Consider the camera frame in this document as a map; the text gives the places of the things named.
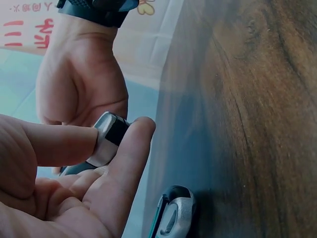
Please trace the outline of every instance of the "red chinese text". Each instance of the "red chinese text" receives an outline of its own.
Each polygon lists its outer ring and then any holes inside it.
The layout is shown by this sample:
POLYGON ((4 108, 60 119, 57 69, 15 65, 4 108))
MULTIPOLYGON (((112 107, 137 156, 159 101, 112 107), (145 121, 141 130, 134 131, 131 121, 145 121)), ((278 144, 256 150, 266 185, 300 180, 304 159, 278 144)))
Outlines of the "red chinese text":
POLYGON ((42 35, 39 34, 34 36, 34 39, 37 40, 36 42, 34 42, 37 48, 47 49, 50 43, 50 36, 53 26, 53 19, 50 18, 46 19, 43 25, 35 26, 36 28, 39 28, 39 33, 42 33, 42 35))
MULTIPOLYGON (((24 21, 10 21, 5 23, 3 26, 22 26, 24 24, 24 21)), ((21 36, 22 33, 20 31, 11 31, 4 34, 5 37, 13 37, 14 41, 10 43, 6 43, 5 46, 22 46, 21 42, 16 41, 17 36, 21 36)))

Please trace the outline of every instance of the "wooden surface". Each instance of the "wooden surface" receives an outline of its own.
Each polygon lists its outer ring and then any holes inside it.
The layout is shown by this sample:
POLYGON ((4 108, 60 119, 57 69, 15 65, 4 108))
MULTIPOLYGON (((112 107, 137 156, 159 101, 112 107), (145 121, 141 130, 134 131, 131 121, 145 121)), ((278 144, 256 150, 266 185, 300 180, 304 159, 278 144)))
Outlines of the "wooden surface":
POLYGON ((162 76, 143 237, 190 188, 191 237, 317 237, 317 2, 185 0, 162 76))

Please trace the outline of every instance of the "black key fob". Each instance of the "black key fob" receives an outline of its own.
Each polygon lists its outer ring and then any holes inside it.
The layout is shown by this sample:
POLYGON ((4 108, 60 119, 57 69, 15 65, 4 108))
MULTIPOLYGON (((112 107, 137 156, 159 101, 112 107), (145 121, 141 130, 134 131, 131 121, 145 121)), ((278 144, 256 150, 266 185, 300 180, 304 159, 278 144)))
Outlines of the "black key fob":
POLYGON ((62 167, 59 175, 75 175, 81 171, 96 169, 110 163, 116 155, 129 125, 130 123, 125 119, 113 113, 102 114, 94 125, 98 130, 98 138, 93 155, 81 164, 62 167))

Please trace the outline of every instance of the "car key fob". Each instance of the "car key fob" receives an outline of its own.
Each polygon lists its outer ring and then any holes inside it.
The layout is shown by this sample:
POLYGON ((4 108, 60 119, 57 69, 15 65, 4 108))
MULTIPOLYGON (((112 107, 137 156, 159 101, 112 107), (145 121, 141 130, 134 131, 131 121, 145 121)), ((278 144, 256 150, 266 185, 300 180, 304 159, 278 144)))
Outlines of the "car key fob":
POLYGON ((62 167, 59 175, 75 175, 84 170, 96 169, 110 163, 116 155, 129 125, 130 123, 125 119, 113 113, 102 114, 94 125, 98 130, 98 138, 92 156, 81 164, 62 167))
POLYGON ((178 185, 170 187, 159 200, 149 238, 186 238, 196 207, 189 189, 178 185))

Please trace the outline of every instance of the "chinese character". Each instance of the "chinese character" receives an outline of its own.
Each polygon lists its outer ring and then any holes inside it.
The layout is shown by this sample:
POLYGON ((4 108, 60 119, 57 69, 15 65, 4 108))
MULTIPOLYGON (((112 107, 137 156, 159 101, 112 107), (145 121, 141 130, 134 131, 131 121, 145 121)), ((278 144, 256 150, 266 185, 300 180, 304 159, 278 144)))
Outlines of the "chinese character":
POLYGON ((40 28, 41 33, 50 34, 52 33, 53 26, 54 26, 53 19, 48 18, 48 19, 45 19, 44 25, 38 25, 38 26, 35 26, 35 28, 40 28))
POLYGON ((46 6, 46 10, 47 11, 49 11, 50 10, 50 6, 53 4, 52 2, 50 2, 50 3, 44 3, 45 4, 45 6, 46 6))
POLYGON ((53 19, 45 19, 44 25, 35 26, 36 28, 40 28, 39 32, 45 34, 45 36, 35 35, 34 39, 38 40, 34 44, 38 45, 39 49, 47 49, 50 43, 50 36, 53 28, 53 19))
POLYGON ((32 5, 32 10, 33 11, 40 11, 41 10, 41 4, 40 3, 34 3, 32 5))
MULTIPOLYGON (((10 21, 5 23, 3 26, 22 26, 24 24, 23 21, 10 21)), ((4 36, 8 37, 14 37, 14 36, 21 36, 22 33, 20 31, 13 31, 13 32, 8 32, 5 33, 4 36)), ((5 46, 22 46, 22 43, 20 42, 12 42, 12 43, 6 43, 5 46)))
POLYGON ((26 12, 26 11, 30 11, 30 10, 31 10, 30 4, 23 4, 22 5, 22 11, 26 12))
POLYGON ((13 6, 13 8, 14 8, 14 12, 18 12, 18 11, 20 11, 20 9, 19 9, 19 7, 20 7, 20 5, 17 5, 17 6, 13 6))

